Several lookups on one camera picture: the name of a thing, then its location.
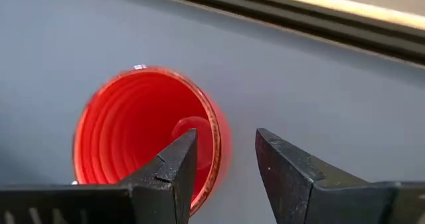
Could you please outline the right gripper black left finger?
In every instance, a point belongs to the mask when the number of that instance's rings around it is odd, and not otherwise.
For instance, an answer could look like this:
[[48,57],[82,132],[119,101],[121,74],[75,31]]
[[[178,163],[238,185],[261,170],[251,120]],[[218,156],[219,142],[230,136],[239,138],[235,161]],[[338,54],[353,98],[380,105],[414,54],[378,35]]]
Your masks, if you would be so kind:
[[195,186],[197,131],[113,185],[1,187],[2,223],[187,223]]

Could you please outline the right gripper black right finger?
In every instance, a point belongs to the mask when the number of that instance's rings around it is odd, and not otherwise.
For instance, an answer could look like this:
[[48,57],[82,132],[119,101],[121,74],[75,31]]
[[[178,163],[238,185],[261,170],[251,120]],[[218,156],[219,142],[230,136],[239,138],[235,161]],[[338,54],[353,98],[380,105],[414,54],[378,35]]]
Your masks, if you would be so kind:
[[277,223],[417,224],[424,182],[367,182],[258,128],[260,175]]

